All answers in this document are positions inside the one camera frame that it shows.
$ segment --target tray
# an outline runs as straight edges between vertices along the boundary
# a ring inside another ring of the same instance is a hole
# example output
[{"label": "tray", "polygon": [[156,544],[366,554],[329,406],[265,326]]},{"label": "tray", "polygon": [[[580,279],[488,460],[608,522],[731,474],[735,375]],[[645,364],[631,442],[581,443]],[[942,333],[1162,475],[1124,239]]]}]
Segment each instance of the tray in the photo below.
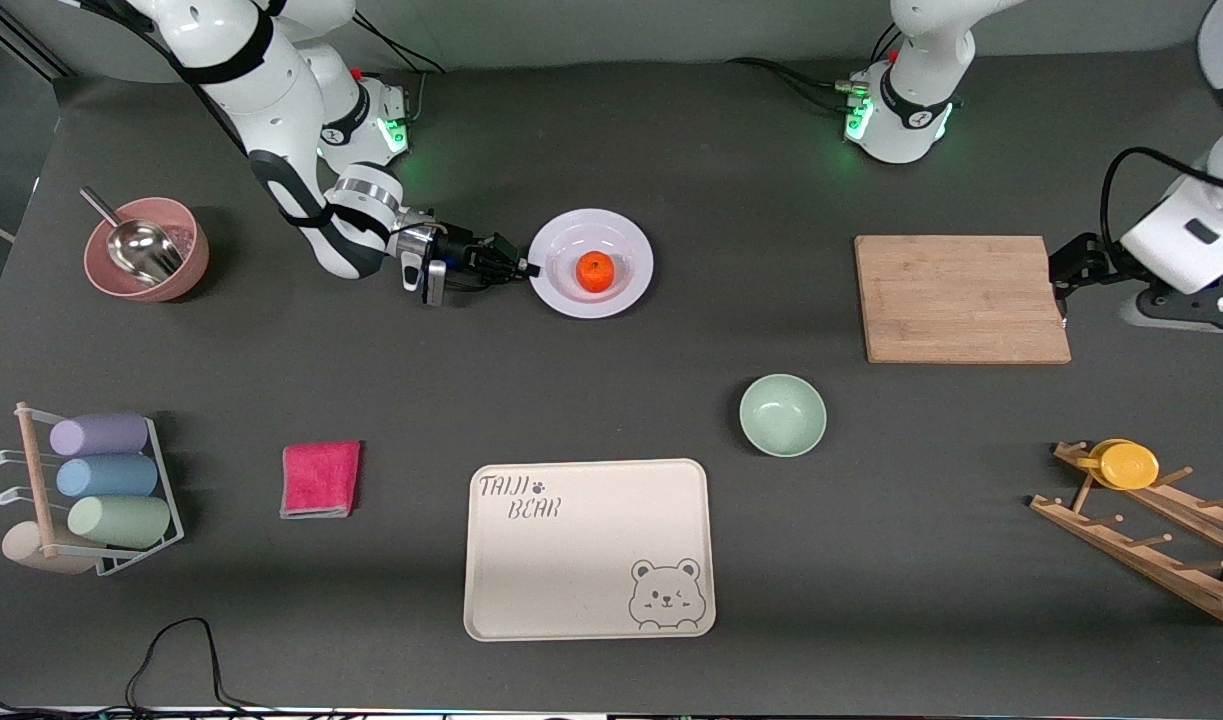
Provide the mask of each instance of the tray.
[{"label": "tray", "polygon": [[698,462],[488,465],[468,484],[470,637],[697,637],[715,612]]}]

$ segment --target black cable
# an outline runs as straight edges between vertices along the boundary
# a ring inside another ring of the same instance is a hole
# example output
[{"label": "black cable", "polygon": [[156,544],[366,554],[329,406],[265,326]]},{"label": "black cable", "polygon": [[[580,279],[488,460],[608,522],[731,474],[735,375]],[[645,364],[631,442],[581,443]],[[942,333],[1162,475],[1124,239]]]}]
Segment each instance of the black cable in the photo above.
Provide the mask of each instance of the black cable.
[{"label": "black cable", "polygon": [[402,53],[402,50],[400,49],[400,46],[397,46],[395,44],[395,42],[391,42],[390,38],[385,37],[384,33],[382,33],[373,24],[371,24],[371,22],[368,20],[367,20],[367,22],[364,22],[363,20],[358,20],[358,18],[355,17],[353,22],[356,24],[358,24],[360,28],[363,28],[364,31],[372,33],[372,35],[380,38],[382,42],[383,42],[383,44],[388,45],[388,49],[393,50],[393,53],[397,54],[397,56],[400,59],[402,59],[402,61],[406,64],[406,67],[411,68],[411,72],[413,72],[413,73],[418,73],[419,72],[419,68],[415,67],[413,61],[411,61],[411,59],[407,57],[405,53]]},{"label": "black cable", "polygon": [[813,97],[807,92],[807,87],[812,88],[812,90],[832,90],[832,88],[834,88],[832,83],[826,83],[811,76],[800,73],[797,70],[788,67],[788,65],[777,64],[777,61],[772,60],[763,60],[762,57],[735,57],[726,60],[726,62],[736,65],[752,65],[752,67],[756,68],[768,68],[773,75],[775,75],[777,78],[780,78],[785,86],[789,86],[789,90],[794,90],[795,94],[806,101],[811,101],[811,104],[816,105],[816,108],[830,111],[848,110],[844,105],[829,104],[828,101],[821,100],[819,97]]},{"label": "black cable", "polygon": [[885,33],[889,33],[893,29],[895,29],[895,23],[890,23],[889,26],[885,27],[884,31],[882,31],[882,35],[877,35],[877,42],[873,42],[873,49],[868,53],[868,61],[871,64],[876,64],[877,59],[881,57],[882,54],[877,49],[879,49],[879,46],[882,46],[882,42],[885,40]]},{"label": "black cable", "polygon": [[405,50],[405,51],[410,53],[411,55],[415,55],[416,57],[424,60],[426,64],[429,64],[433,68],[437,68],[439,73],[445,73],[446,72],[446,68],[444,68],[437,60],[433,60],[433,59],[428,57],[427,55],[422,55],[419,53],[416,53],[416,50],[411,50],[410,46],[402,45],[401,42],[396,42],[391,37],[384,35],[384,33],[382,32],[382,29],[379,29],[378,27],[375,27],[375,23],[371,22],[367,18],[367,15],[361,13],[361,10],[355,10],[353,11],[353,22],[358,23],[361,27],[366,28],[369,33],[372,33],[372,35],[378,37],[382,40],[384,40],[389,46],[393,48],[393,50],[396,54],[401,55],[401,50]]},{"label": "black cable", "polygon": [[783,75],[794,78],[795,81],[804,83],[804,86],[821,87],[826,88],[826,90],[832,90],[832,88],[834,88],[834,83],[813,78],[806,73],[799,72],[795,68],[790,68],[789,65],[777,64],[775,60],[767,60],[764,57],[740,56],[740,57],[731,57],[730,60],[726,60],[726,62],[736,65],[753,65],[755,67],[758,68],[768,68],[770,70],[770,72],[774,72],[777,75]]},{"label": "black cable", "polygon": [[0,710],[7,711],[6,715],[0,714],[0,720],[91,720],[91,718],[111,714],[119,708],[124,707],[104,707],[102,710],[75,714],[75,711],[53,710],[49,707],[13,707],[0,700]]},{"label": "black cable", "polygon": [[388,233],[388,238],[393,240],[393,236],[395,236],[395,233],[404,233],[410,229],[427,227],[427,225],[434,225],[434,227],[442,227],[442,222],[438,222],[437,220],[423,220],[423,222],[411,222],[410,225],[402,225],[400,229],[396,229],[396,231]]},{"label": "black cable", "polygon": [[1199,181],[1221,189],[1223,189],[1223,178],[1218,178],[1213,174],[1202,172],[1202,170],[1191,167],[1191,165],[1186,165],[1167,155],[1164,152],[1145,145],[1128,147],[1128,149],[1118,152],[1118,155],[1109,163],[1109,167],[1104,172],[1104,183],[1099,187],[1099,240],[1104,242],[1106,252],[1108,252],[1109,259],[1113,260],[1113,265],[1119,273],[1126,274],[1129,277],[1148,279],[1146,270],[1140,263],[1126,259],[1118,247],[1118,241],[1113,238],[1113,233],[1109,230],[1109,197],[1110,192],[1113,192],[1113,178],[1118,175],[1118,167],[1121,167],[1123,160],[1131,158],[1131,155],[1144,155],[1156,163],[1167,165],[1169,169],[1175,170],[1175,172],[1185,174],[1191,178],[1199,178]]},{"label": "black cable", "polygon": [[[175,72],[177,76],[180,75],[180,70],[182,68],[180,61],[176,60],[176,56],[172,55],[171,51],[169,51],[165,46],[160,45],[159,42],[155,40],[153,35],[149,35],[149,33],[141,31],[141,28],[137,28],[135,27],[135,24],[127,22],[126,18],[119,17],[117,13],[114,13],[111,10],[105,9],[104,5],[100,5],[98,2],[91,2],[91,0],[84,0],[82,1],[81,7],[86,10],[86,12],[99,15],[99,17],[109,20],[109,22],[117,23],[119,26],[122,26],[124,28],[130,31],[132,35],[138,37],[146,45],[150,46],[150,49],[153,49],[154,53],[160,55],[163,60],[166,60],[172,72]],[[227,120],[224,119],[221,111],[219,111],[219,109],[215,108],[214,101],[210,99],[209,95],[207,95],[207,92],[203,92],[203,88],[198,86],[190,86],[190,88],[191,90],[194,92],[194,95],[198,97],[198,100],[201,101],[201,104],[203,104],[203,108],[207,108],[207,111],[210,114],[210,117],[219,123],[219,127],[221,127],[224,134],[227,136],[227,139],[234,143],[234,147],[237,147],[237,150],[241,152],[242,155],[246,155],[246,147],[242,145],[241,138],[237,137],[237,133],[234,132],[234,128],[227,127]]]},{"label": "black cable", "polygon": [[446,287],[456,292],[482,292],[490,288],[493,284],[457,284],[455,281],[446,281]]},{"label": "black cable", "polygon": [[150,663],[153,663],[153,652],[158,648],[158,641],[161,639],[163,634],[166,634],[169,630],[177,628],[183,623],[201,623],[207,633],[207,645],[210,653],[210,670],[212,670],[212,693],[215,696],[215,700],[221,703],[221,705],[231,708],[234,711],[243,711],[246,715],[252,718],[258,718],[259,715],[253,714],[251,710],[246,710],[245,707],[260,707],[251,700],[242,700],[242,698],[232,697],[224,689],[224,680],[221,675],[221,669],[219,669],[219,655],[215,652],[215,637],[212,634],[210,623],[207,619],[181,619],[176,620],[175,623],[170,623],[166,628],[158,630],[158,634],[154,634],[153,641],[149,642],[149,648],[144,653],[144,661],[139,663],[139,669],[131,675],[131,680],[127,680],[127,687],[124,691],[124,700],[126,700],[127,707],[136,708],[139,710],[139,703],[136,702],[135,689],[136,685],[139,683],[139,676],[144,675],[146,670],[149,669]]},{"label": "black cable", "polygon": [[895,35],[892,35],[890,40],[887,40],[885,45],[882,46],[882,49],[879,51],[877,51],[877,55],[873,57],[873,61],[876,62],[877,60],[881,60],[882,55],[885,55],[885,51],[892,49],[892,45],[895,44],[895,40],[899,40],[899,38],[903,38],[903,37],[904,37],[903,32],[898,32],[898,33],[895,33]]}]

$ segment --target metal scoop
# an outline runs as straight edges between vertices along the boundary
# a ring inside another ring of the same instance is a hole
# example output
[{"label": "metal scoop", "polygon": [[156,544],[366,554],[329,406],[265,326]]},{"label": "metal scoop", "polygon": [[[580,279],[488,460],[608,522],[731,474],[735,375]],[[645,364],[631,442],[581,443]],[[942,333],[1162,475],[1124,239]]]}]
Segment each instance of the metal scoop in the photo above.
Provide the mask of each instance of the metal scoop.
[{"label": "metal scoop", "polygon": [[109,259],[113,259],[113,264],[117,268],[122,268],[131,277],[149,287],[180,269],[183,258],[158,222],[143,219],[122,220],[113,208],[100,200],[99,196],[95,196],[95,191],[91,187],[79,188],[79,194],[91,208],[95,208],[100,218],[113,225],[108,241]]}]

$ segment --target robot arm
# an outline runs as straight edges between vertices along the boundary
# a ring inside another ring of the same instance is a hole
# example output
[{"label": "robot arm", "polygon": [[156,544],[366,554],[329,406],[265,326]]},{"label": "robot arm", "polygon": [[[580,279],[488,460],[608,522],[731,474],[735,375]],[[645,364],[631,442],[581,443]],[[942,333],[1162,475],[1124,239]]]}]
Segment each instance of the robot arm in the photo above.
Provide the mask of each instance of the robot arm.
[{"label": "robot arm", "polygon": [[[1223,110],[1223,0],[1214,0],[1202,20],[1197,59],[1202,78]],[[1121,236],[1120,247],[1110,237],[1108,208],[1102,205],[1099,233],[1082,233],[1051,255],[1055,299],[1063,303],[1088,284],[1141,279],[1150,287],[1128,307],[1128,321],[1223,331],[1223,136],[1207,154],[1206,172],[1148,147],[1120,152],[1106,174],[1103,196],[1130,155],[1147,155],[1181,170],[1183,177]]]},{"label": "robot arm", "polygon": [[[318,263],[339,277],[377,273],[388,231],[401,213],[401,186],[386,170],[360,165],[346,167],[341,178],[356,178],[374,189],[331,192],[331,197],[319,191],[322,90],[273,18],[249,0],[131,4],[153,20],[169,49],[190,70],[186,81],[203,87],[232,120],[256,177],[283,216],[300,225]],[[329,213],[333,202],[347,210]]]},{"label": "robot arm", "polygon": [[881,59],[852,73],[879,88],[859,106],[844,137],[884,163],[912,163],[944,134],[949,103],[976,59],[971,28],[1024,0],[892,0],[892,20],[904,33],[894,64]]},{"label": "robot arm", "polygon": [[[401,90],[353,77],[316,40],[352,17],[352,0],[128,1],[157,24],[185,82],[231,120],[256,178],[329,273],[367,277],[396,255],[402,286],[432,306],[446,270],[477,275],[477,287],[537,274],[503,237],[475,238],[402,205],[386,169],[406,149]],[[340,174],[327,192],[319,155]]]}]

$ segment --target bear illustration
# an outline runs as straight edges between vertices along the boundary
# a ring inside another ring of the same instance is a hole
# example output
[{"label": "bear illustration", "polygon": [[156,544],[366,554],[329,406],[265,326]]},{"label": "bear illustration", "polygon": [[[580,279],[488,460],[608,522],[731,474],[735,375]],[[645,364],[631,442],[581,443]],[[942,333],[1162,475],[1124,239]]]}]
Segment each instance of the bear illustration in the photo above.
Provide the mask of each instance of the bear illustration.
[{"label": "bear illustration", "polygon": [[700,562],[684,559],[664,568],[647,560],[634,562],[629,616],[638,621],[640,630],[695,630],[706,608],[700,592]]}]

